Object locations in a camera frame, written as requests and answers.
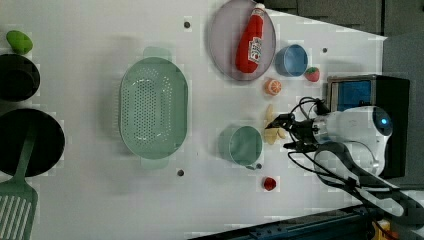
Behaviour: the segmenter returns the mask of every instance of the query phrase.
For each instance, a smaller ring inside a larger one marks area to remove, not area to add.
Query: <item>green spatula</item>
[[[0,183],[0,239],[29,239],[37,207],[38,194],[25,181],[25,173],[34,147],[37,129],[29,124],[15,175]]]

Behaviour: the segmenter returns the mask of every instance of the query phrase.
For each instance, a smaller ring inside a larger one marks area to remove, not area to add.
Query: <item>bottle label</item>
[[[261,46],[262,39],[254,37],[252,41],[249,41],[249,61],[259,64],[261,59]]]

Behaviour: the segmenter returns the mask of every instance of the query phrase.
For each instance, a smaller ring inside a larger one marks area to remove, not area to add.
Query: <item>orange fruit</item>
[[[269,95],[275,96],[281,91],[281,83],[275,79],[269,79],[265,83],[265,92]]]

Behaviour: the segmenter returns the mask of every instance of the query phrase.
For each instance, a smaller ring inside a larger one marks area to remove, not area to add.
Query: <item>black pan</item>
[[[65,135],[50,115],[35,109],[18,109],[0,117],[0,171],[14,175],[29,123],[38,125],[38,133],[26,177],[51,169],[62,156]]]

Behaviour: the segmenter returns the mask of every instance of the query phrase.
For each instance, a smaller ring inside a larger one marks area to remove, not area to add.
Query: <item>black bowl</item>
[[[40,86],[40,73],[34,63],[16,54],[0,56],[0,99],[23,101]]]

